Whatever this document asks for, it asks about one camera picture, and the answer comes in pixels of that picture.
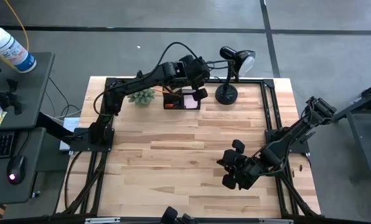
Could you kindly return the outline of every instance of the lamp shade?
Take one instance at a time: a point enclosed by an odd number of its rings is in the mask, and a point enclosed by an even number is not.
[[[255,64],[256,52],[252,50],[235,51],[224,46],[220,49],[220,56],[226,60],[234,60],[233,69],[236,75],[244,77]]]

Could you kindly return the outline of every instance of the succulent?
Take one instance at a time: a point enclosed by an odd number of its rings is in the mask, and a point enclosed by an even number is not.
[[[128,95],[128,98],[130,103],[134,102],[136,105],[147,105],[155,98],[154,94],[155,90],[148,88],[137,93],[130,94]]]

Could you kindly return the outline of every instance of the black desk lamp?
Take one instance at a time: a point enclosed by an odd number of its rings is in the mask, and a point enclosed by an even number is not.
[[[231,77],[239,81],[240,76],[249,72],[255,64],[256,52],[252,50],[241,50],[236,52],[234,49],[224,46],[220,49],[220,56],[228,61],[227,79],[223,85],[217,87],[216,100],[224,105],[230,105],[237,100],[237,89],[230,85]]]

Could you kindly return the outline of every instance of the pen holder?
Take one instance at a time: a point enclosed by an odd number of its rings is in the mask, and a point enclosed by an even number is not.
[[[200,101],[195,101],[192,97],[194,90],[177,90],[172,93],[163,94],[163,108],[165,110],[199,110]]]

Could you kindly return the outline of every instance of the gray floor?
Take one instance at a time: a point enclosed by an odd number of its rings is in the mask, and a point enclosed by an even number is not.
[[[371,0],[266,0],[272,29],[371,30]],[[25,25],[163,28],[264,29],[259,0],[126,1],[126,0],[22,0],[12,6]],[[0,1],[0,24],[16,25]],[[24,43],[23,33],[10,32]],[[253,77],[273,77],[265,34],[168,32],[29,32],[31,51],[56,53],[52,78],[68,100],[79,107],[92,75],[134,75],[154,66],[167,44],[182,41],[203,57],[219,59],[218,50],[229,45],[257,52]],[[339,110],[371,85],[371,36],[273,35],[281,77],[290,78],[298,111],[312,95]],[[186,54],[174,47],[165,57]],[[48,87],[57,111],[65,103]],[[44,101],[43,111],[52,114]],[[349,177],[364,169],[349,125],[317,128],[309,140],[314,182],[322,214],[331,218],[371,221],[371,181],[351,183]],[[59,176],[45,177],[48,189],[30,210],[29,205],[8,206],[6,218],[52,213]]]

